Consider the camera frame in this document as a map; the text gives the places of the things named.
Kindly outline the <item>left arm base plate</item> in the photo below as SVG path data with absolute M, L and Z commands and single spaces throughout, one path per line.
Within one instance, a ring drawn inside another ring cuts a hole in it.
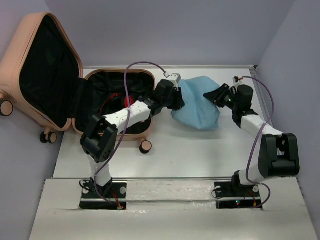
M 106 187 L 98 188 L 98 193 L 91 179 L 79 181 L 81 197 L 79 208 L 82 210 L 122 211 L 127 209 L 127 182 L 113 181 Z

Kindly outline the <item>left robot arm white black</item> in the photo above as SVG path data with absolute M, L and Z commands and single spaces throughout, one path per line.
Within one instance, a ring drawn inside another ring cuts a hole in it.
M 108 115 L 96 114 L 80 139 L 89 157 L 93 191 L 103 200 L 112 189 L 109 162 L 118 150 L 129 127 L 161 113 L 163 108 L 180 110 L 185 106 L 179 80 L 162 79 L 155 90 L 128 107 Z

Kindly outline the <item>red black headphones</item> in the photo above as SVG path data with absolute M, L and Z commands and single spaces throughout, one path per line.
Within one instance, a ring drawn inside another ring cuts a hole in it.
M 116 113 L 127 108 L 128 103 L 130 105 L 134 104 L 136 100 L 136 97 L 132 94 L 126 96 L 121 93 L 112 93 L 100 107 L 99 114 L 103 116 Z

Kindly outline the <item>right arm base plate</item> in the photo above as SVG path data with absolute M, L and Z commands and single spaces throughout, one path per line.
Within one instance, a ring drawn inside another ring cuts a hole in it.
M 215 181 L 211 195 L 218 210 L 252 209 L 262 203 L 257 185 L 234 186 L 231 181 Z

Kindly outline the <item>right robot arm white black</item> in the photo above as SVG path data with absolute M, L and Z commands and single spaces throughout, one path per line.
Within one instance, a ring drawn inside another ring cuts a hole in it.
M 258 185 L 268 179 L 297 176 L 300 172 L 298 140 L 292 133 L 283 133 L 264 121 L 252 109 L 254 90 L 248 85 L 229 87 L 223 84 L 203 96 L 218 108 L 232 111 L 233 122 L 254 137 L 253 147 L 260 145 L 255 165 L 247 164 L 236 171 L 231 179 L 230 190 L 242 196 L 249 185 Z

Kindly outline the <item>light blue cloth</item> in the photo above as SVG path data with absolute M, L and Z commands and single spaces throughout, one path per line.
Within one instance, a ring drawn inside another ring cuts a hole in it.
M 172 119 L 187 127 L 212 131 L 219 127 L 219 109 L 204 97 L 204 94 L 217 90 L 220 86 L 207 76 L 182 79 L 181 88 L 185 106 L 171 112 Z

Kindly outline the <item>pink hard-shell suitcase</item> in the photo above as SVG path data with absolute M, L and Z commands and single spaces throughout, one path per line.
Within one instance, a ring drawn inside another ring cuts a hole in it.
M 0 63 L 0 114 L 19 109 L 40 126 L 42 143 L 57 132 L 82 134 L 113 93 L 139 97 L 154 90 L 147 70 L 98 69 L 84 75 L 82 61 L 59 20 L 50 12 L 26 15 Z

